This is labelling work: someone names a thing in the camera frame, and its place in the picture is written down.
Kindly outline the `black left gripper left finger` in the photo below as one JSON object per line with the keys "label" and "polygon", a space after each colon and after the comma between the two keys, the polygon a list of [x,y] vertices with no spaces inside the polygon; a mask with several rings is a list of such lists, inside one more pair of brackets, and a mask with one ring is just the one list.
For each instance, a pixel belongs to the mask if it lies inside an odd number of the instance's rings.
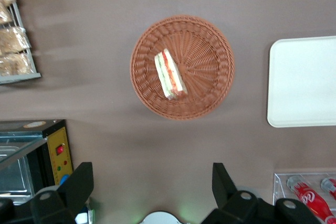
{"label": "black left gripper left finger", "polygon": [[45,188],[31,200],[33,222],[75,223],[92,191],[92,163],[83,162],[56,190]]}

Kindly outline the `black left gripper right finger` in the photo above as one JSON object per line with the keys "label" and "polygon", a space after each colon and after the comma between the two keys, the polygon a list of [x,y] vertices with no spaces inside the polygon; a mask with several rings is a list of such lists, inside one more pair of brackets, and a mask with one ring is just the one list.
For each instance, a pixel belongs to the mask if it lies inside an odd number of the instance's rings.
{"label": "black left gripper right finger", "polygon": [[257,216],[258,198],[247,190],[238,190],[222,163],[214,163],[212,192],[217,203],[202,223],[262,223]]}

